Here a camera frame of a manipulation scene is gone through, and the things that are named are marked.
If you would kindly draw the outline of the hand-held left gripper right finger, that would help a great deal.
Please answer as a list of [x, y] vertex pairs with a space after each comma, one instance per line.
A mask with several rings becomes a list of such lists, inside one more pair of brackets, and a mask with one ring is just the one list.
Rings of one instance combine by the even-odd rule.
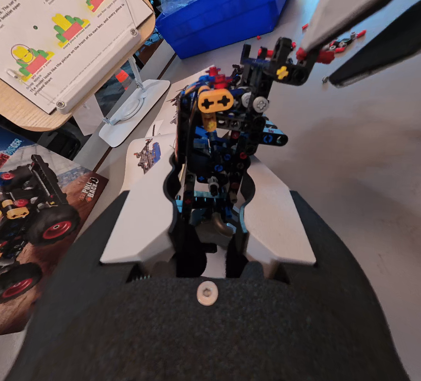
[[234, 208], [239, 218], [235, 246], [248, 259], [261, 264], [315, 264], [290, 189], [254, 156]]

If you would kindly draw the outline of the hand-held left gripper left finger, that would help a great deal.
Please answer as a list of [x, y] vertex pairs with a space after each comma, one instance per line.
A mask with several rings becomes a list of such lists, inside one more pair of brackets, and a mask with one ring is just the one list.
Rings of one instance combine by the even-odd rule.
[[103, 250], [102, 264], [169, 262], [175, 253], [169, 230], [173, 204], [164, 192], [173, 170], [173, 153], [164, 154], [128, 192], [113, 231]]

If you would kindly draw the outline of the red lego connector piece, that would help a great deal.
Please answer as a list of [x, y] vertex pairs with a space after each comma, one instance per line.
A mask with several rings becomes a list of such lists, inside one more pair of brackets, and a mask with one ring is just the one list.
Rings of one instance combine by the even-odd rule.
[[329, 64], [335, 58], [334, 50], [317, 50], [313, 49], [309, 52], [306, 52], [303, 48], [299, 48], [296, 52], [296, 58], [299, 62], [306, 63], [322, 63]]

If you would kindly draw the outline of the lego truck chassis model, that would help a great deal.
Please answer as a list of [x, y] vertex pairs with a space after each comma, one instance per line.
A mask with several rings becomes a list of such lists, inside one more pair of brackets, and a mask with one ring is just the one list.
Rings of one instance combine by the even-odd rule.
[[318, 61], [319, 51], [297, 53], [293, 63], [291, 39], [280, 37], [273, 50], [261, 47], [256, 58], [245, 44], [240, 65], [227, 77], [210, 67], [206, 75], [182, 89], [177, 98], [175, 151], [168, 178], [185, 170], [184, 182], [171, 182], [173, 204], [171, 241], [180, 251], [192, 242], [192, 212], [208, 209], [223, 226], [231, 218], [243, 176], [259, 145], [284, 146], [287, 136], [268, 123], [268, 95], [273, 82], [304, 84]]

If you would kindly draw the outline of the lego instruction booklet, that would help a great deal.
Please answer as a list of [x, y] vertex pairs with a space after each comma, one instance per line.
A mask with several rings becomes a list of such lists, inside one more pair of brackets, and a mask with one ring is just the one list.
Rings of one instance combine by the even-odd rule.
[[146, 136], [130, 143], [121, 192], [131, 189], [136, 181], [143, 178], [161, 160], [162, 155], [174, 149], [177, 130], [177, 99], [183, 89], [197, 81], [202, 75], [203, 71], [200, 71], [172, 84]]

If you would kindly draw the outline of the lego set box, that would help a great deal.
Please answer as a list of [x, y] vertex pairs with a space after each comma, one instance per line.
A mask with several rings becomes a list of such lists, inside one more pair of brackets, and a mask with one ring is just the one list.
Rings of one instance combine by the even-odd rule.
[[108, 179], [0, 131], [0, 333], [23, 331]]

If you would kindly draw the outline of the blue plastic bin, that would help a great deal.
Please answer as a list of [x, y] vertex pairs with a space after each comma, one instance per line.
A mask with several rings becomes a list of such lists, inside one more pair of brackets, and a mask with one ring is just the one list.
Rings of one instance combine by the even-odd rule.
[[195, 0], [156, 28], [181, 59], [274, 30], [287, 0]]

